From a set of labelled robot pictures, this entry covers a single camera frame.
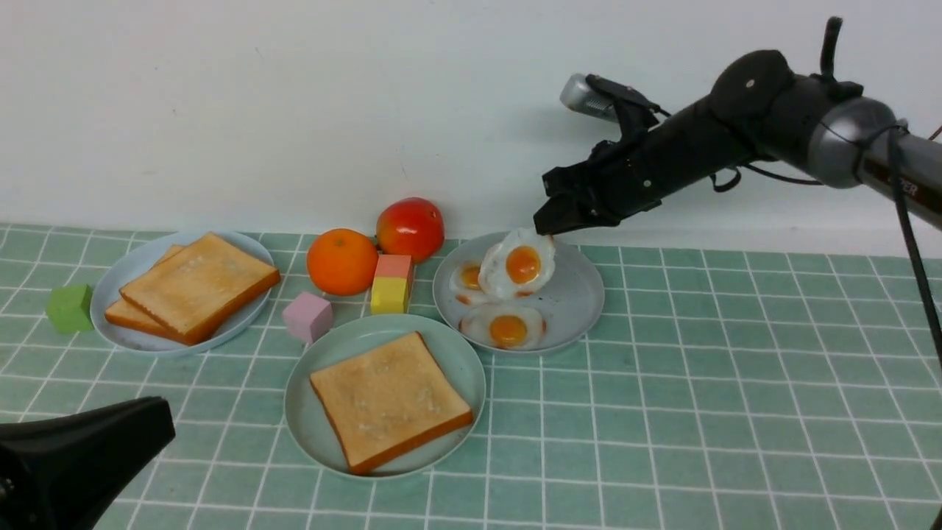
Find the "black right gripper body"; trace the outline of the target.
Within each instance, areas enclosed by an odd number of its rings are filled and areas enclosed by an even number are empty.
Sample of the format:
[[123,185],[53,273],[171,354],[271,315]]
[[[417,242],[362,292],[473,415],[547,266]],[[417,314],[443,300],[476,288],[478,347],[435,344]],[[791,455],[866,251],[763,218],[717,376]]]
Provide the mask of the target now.
[[640,125],[651,124],[652,105],[618,99],[613,107],[633,135],[587,162],[590,222],[621,222],[757,153],[747,130],[758,118],[758,104],[746,98],[709,95],[645,131]]

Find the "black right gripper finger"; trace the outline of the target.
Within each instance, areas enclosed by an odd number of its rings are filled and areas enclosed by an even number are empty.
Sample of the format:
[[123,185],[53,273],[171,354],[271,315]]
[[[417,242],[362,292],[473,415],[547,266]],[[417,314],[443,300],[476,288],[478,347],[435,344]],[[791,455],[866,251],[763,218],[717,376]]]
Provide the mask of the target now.
[[541,236],[558,236],[590,228],[619,225],[619,217],[593,201],[582,201],[573,195],[556,195],[548,199],[533,215],[534,229]]
[[598,201],[595,178],[598,168],[589,163],[558,166],[542,175],[545,194],[549,199]]

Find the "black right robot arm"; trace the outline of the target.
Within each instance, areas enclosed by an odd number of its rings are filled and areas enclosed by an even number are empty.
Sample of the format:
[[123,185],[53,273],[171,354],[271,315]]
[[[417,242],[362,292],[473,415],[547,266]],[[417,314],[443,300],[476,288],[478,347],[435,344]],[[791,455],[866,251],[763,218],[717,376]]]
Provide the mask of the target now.
[[693,183],[760,160],[838,190],[865,185],[888,199],[901,190],[910,213],[940,226],[940,144],[906,132],[857,83],[795,74],[777,50],[737,58],[709,94],[674,113],[595,74],[572,75],[561,101],[618,124],[622,137],[544,174],[548,200],[533,217],[542,235],[617,226]]

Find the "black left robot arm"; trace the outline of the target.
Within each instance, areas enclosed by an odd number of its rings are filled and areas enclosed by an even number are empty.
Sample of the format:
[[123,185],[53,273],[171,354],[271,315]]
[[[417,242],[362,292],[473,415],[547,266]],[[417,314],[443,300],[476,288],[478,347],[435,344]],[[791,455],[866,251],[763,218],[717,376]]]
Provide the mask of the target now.
[[1,426],[1,526],[94,528],[175,435],[158,396]]

